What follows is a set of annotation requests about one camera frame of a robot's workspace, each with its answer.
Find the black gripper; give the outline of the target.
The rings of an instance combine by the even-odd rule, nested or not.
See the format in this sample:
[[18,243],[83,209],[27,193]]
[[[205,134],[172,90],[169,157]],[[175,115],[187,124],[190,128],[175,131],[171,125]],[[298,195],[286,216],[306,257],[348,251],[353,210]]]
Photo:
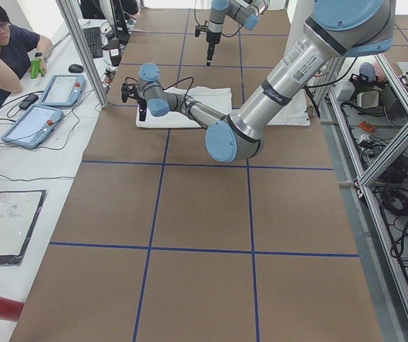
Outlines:
[[139,121],[146,121],[147,117],[147,101],[142,98],[138,92],[136,83],[123,82],[121,86],[121,101],[126,103],[129,99],[137,102]]
[[195,26],[194,35],[198,37],[201,32],[206,34],[206,41],[209,44],[206,52],[206,66],[210,66],[214,55],[214,47],[219,44],[221,40],[222,24],[212,21],[204,25],[197,24]]

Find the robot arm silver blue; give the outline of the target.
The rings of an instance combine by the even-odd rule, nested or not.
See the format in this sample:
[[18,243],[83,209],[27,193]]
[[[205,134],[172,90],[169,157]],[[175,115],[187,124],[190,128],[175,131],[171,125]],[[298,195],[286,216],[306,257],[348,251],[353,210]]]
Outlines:
[[249,159],[263,146],[264,127],[330,59],[391,48],[395,7],[395,1],[314,1],[302,36],[249,99],[228,115],[191,96],[165,91],[153,63],[141,66],[138,82],[123,83],[122,101],[136,100],[141,115],[180,112],[197,122],[206,129],[206,150],[216,161]]
[[252,31],[260,21],[260,15],[269,8],[269,0],[233,1],[213,0],[211,2],[209,18],[200,24],[195,17],[196,26],[194,35],[199,37],[201,32],[206,34],[208,49],[206,52],[206,66],[210,66],[216,45],[220,43],[223,34],[223,25],[226,17],[233,19],[238,25],[238,30],[229,35],[235,36],[240,29]]

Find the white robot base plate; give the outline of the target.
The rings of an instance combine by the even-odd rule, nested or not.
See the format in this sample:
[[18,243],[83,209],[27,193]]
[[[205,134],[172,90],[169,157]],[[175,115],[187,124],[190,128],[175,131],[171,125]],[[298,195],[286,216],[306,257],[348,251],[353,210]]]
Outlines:
[[268,125],[309,126],[310,119],[307,108],[305,91],[300,90],[291,102],[268,122]]

